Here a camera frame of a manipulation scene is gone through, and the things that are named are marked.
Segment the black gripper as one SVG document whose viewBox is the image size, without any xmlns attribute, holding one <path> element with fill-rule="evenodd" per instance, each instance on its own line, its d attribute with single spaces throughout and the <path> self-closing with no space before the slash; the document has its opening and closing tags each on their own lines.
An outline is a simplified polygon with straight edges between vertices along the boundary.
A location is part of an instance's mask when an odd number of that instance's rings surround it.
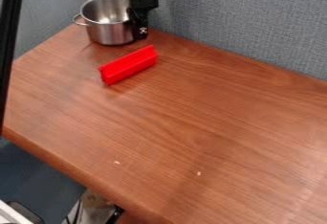
<svg viewBox="0 0 327 224">
<path fill-rule="evenodd" d="M 128 16 L 132 22 L 133 39 L 141 40 L 148 36 L 148 11 L 158 6 L 158 0 L 130 0 Z"/>
</svg>

